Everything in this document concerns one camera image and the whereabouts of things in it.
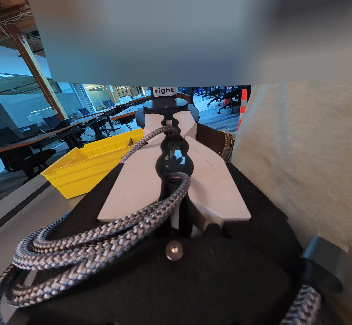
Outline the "person's cream shirt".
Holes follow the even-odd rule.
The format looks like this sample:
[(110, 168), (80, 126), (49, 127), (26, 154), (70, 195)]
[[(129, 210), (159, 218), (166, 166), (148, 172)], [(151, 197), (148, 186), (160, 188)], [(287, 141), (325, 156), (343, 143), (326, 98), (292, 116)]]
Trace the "person's cream shirt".
[(232, 163), (287, 216), (351, 255), (351, 78), (254, 85)]

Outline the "wooden post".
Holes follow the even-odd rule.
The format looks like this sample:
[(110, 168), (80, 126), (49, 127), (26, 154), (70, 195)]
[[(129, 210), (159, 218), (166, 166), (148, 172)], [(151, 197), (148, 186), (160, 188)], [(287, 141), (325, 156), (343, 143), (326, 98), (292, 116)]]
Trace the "wooden post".
[(12, 39), (55, 115), (57, 115), (60, 120), (67, 119), (68, 116), (30, 49), (25, 35), (13, 24), (1, 26), (1, 30)]

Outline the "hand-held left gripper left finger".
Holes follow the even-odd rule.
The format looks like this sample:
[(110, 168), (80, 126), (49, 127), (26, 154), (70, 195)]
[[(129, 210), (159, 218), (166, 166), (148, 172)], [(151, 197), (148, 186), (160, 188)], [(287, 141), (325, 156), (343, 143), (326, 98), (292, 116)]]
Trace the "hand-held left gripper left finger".
[(98, 215), (99, 221), (115, 221), (158, 201), (162, 179), (157, 173), (156, 162), (162, 155), (164, 139), (164, 133), (157, 135), (124, 162)]

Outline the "person's right forearm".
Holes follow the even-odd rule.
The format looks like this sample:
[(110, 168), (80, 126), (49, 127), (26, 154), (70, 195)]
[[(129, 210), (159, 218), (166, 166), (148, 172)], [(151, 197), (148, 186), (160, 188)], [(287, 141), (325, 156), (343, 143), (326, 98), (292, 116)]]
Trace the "person's right forearm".
[(195, 140), (219, 155), (223, 154), (228, 143), (225, 134), (222, 131), (212, 129), (200, 123), (197, 124)]

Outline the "orange traffic cone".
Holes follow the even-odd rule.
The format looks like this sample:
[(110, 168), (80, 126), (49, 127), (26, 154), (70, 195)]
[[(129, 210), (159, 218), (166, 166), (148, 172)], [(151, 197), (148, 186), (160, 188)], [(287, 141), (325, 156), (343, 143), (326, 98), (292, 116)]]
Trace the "orange traffic cone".
[(247, 88), (244, 88), (244, 89), (241, 90), (241, 102), (240, 102), (238, 131), (240, 129), (241, 122), (243, 120), (243, 115), (244, 115), (244, 112), (246, 110), (247, 103), (248, 103)]

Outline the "black office chair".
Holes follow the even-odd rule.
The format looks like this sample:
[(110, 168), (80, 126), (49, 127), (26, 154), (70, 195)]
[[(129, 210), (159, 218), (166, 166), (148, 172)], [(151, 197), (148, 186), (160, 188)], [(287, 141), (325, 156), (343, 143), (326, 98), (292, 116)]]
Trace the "black office chair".
[[(15, 144), (21, 140), (22, 138), (9, 127), (0, 130), (1, 147)], [(46, 168), (46, 161), (55, 153), (55, 149), (40, 150), (33, 153), (29, 146), (23, 146), (1, 152), (0, 158), (8, 172), (13, 173), (22, 170), (29, 179), (32, 179), (38, 174), (34, 172), (34, 169), (38, 168), (39, 172), (43, 171)]]

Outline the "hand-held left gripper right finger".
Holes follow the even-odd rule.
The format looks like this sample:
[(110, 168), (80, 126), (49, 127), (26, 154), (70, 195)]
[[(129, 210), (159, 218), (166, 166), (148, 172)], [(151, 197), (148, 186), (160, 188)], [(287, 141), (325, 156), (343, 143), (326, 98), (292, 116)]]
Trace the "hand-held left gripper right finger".
[(208, 147), (191, 137), (182, 143), (170, 143), (170, 154), (182, 158), (181, 171), (190, 176), (187, 196), (176, 212), (171, 225), (178, 226), (182, 236), (200, 236), (207, 225), (244, 222), (251, 214), (232, 178), (226, 162)]

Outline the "wooden office desk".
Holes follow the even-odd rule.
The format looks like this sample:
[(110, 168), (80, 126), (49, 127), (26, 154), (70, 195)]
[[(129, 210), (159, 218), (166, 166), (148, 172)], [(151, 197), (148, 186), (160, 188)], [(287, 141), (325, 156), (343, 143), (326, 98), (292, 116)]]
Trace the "wooden office desk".
[(117, 115), (110, 116), (111, 121), (118, 121), (121, 125), (128, 124), (133, 121), (136, 113), (140, 108), (143, 108), (143, 104), (138, 104), (132, 107), (129, 107)]
[(110, 124), (112, 124), (109, 115), (105, 114), (104, 112), (98, 112), (90, 116), (84, 116), (82, 118), (73, 120), (69, 125), (60, 129), (52, 130), (43, 134), (38, 134), (34, 137), (17, 140), (15, 142), (11, 141), (10, 143), (5, 143), (3, 145), (1, 144), (0, 152), (4, 153), (25, 146), (31, 146), (33, 147), (33, 149), (39, 149), (48, 145), (49, 143), (58, 141), (61, 138), (65, 138), (67, 141), (69, 141), (72, 148), (81, 148), (81, 141), (79, 141), (77, 138), (71, 140), (69, 138), (69, 135), (75, 135), (82, 128), (89, 127), (90, 125), (92, 125), (96, 128), (98, 136), (102, 137), (103, 135), (101, 134), (100, 128), (96, 126), (96, 123), (98, 121), (103, 121), (105, 118)]

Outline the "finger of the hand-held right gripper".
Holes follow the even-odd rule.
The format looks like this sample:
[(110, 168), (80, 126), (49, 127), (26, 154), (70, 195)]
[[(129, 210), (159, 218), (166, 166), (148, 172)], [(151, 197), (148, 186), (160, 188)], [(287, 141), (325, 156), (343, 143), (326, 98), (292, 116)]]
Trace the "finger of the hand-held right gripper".
[[(151, 114), (145, 114), (144, 116), (145, 119), (145, 126), (144, 126), (144, 136), (147, 134), (151, 133), (155, 129), (163, 127), (162, 121), (164, 121), (164, 116), (151, 113)], [(148, 144), (150, 145), (155, 145), (155, 144), (161, 144), (161, 142), (165, 139), (165, 134), (161, 133), (151, 140), (148, 140)]]
[(183, 138), (191, 137), (192, 139), (196, 139), (197, 123), (190, 111), (180, 111), (175, 113), (175, 119), (178, 121), (180, 135)]

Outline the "large yellow plastic bin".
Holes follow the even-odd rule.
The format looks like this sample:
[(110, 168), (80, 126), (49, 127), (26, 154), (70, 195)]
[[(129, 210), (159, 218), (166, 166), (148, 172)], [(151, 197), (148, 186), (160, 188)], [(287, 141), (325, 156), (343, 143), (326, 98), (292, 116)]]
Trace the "large yellow plastic bin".
[(74, 148), (41, 174), (66, 198), (88, 193), (144, 136), (142, 129)]

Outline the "black laptop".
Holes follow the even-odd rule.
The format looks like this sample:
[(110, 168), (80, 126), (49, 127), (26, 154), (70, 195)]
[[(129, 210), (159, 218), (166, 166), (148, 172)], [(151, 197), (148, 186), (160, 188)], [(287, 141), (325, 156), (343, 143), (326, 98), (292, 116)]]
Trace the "black laptop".
[(74, 120), (74, 117), (70, 117), (64, 120), (60, 120), (57, 116), (51, 116), (43, 118), (47, 125), (50, 126), (52, 130), (58, 130), (68, 127), (70, 123)]

